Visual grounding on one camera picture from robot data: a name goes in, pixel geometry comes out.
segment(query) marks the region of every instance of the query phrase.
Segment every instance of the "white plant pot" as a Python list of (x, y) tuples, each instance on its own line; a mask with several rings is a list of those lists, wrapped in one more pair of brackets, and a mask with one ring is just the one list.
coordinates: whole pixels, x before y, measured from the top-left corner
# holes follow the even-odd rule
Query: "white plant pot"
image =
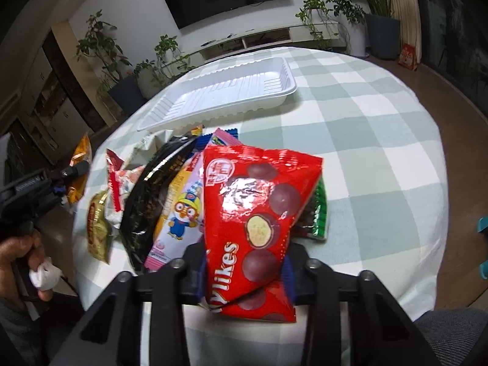
[(339, 18), (339, 33), (346, 41), (347, 53), (354, 57), (368, 57), (366, 53), (366, 30), (365, 26), (360, 23), (350, 23), (345, 16)]
[(152, 72), (149, 69), (142, 69), (137, 79), (137, 85), (141, 90), (142, 96), (147, 100), (156, 95), (162, 88), (157, 87), (152, 82)]

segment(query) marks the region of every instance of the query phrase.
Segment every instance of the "human hand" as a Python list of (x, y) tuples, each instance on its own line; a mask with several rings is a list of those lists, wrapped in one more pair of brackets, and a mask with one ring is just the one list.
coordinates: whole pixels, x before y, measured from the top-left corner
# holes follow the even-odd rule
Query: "human hand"
[[(29, 268), (37, 271), (45, 258), (41, 234), (38, 231), (34, 231), (32, 235), (10, 237), (0, 242), (0, 297), (21, 309), (25, 304), (20, 299), (11, 263), (26, 255)], [(38, 296), (43, 301), (49, 301), (53, 297), (53, 292), (52, 290), (38, 291)]]

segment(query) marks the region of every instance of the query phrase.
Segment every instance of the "chocolate ball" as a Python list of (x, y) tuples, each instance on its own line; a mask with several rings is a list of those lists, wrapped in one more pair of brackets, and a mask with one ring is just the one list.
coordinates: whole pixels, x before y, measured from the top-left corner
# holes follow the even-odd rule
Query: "chocolate ball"
[(279, 271), (278, 259), (269, 250), (250, 251), (242, 261), (242, 273), (251, 282), (266, 282), (273, 279)]
[(271, 210), (282, 217), (296, 215), (302, 206), (300, 192), (288, 183), (276, 185), (269, 195), (268, 203)]
[(273, 322), (288, 322), (286, 316), (280, 314), (279, 312), (271, 312), (270, 314), (264, 315), (261, 318), (263, 321), (273, 321)]
[(274, 216), (268, 213), (252, 215), (245, 225), (246, 237), (255, 249), (273, 246), (280, 236), (280, 225)]
[(255, 179), (273, 180), (278, 171), (274, 166), (268, 163), (252, 164), (247, 167), (247, 174)]
[(266, 292), (261, 288), (255, 290), (252, 293), (246, 294), (245, 296), (242, 296), (238, 300), (237, 305), (243, 310), (252, 311), (254, 309), (261, 308), (265, 302)]

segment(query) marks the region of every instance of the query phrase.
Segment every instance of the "teal object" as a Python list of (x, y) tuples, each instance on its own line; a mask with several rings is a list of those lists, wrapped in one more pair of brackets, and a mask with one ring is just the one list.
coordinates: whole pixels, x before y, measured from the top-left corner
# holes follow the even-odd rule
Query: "teal object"
[(480, 264), (480, 275), (483, 279), (488, 279), (488, 260)]
[(478, 232), (483, 232), (488, 228), (488, 216), (480, 218), (478, 220)]

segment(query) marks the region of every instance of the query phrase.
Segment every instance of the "gold snack bag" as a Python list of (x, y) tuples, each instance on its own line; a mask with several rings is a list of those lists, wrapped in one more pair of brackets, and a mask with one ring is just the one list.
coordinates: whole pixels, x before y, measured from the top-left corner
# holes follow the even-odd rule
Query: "gold snack bag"
[(104, 216), (107, 196), (108, 190), (103, 190), (91, 199), (86, 224), (88, 251), (95, 259), (105, 263), (108, 263), (110, 234), (110, 225)]
[[(85, 160), (88, 161), (88, 163), (91, 165), (92, 150), (91, 150), (90, 139), (88, 138), (87, 133), (83, 135), (80, 142), (76, 146), (75, 153), (73, 154), (71, 161), (69, 161), (69, 166), (76, 165), (78, 164), (78, 162), (85, 161)], [(85, 185), (86, 185), (87, 178), (88, 178), (88, 174), (84, 174), (83, 176), (71, 182), (67, 192), (67, 197), (70, 205), (77, 203), (83, 196), (83, 193), (85, 192)]]

